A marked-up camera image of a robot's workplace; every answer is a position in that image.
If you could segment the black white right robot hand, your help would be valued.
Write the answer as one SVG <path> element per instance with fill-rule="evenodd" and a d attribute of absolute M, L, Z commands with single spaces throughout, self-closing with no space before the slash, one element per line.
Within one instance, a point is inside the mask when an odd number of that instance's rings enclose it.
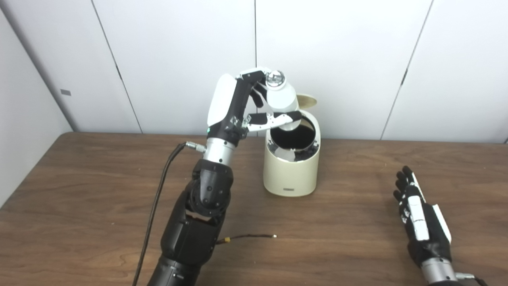
<path fill-rule="evenodd" d="M 411 259 L 418 267 L 434 258 L 451 262 L 451 234 L 439 206 L 426 202 L 416 174 L 407 165 L 396 177 L 393 196 L 408 236 Z"/>

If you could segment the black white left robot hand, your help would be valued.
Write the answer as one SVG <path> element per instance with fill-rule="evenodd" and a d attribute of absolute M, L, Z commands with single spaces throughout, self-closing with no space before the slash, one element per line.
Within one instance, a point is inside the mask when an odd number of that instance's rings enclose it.
<path fill-rule="evenodd" d="M 250 132 L 298 127 L 303 115 L 297 94 L 285 74 L 253 68 L 218 80 L 207 118 L 207 138 L 237 146 Z"/>

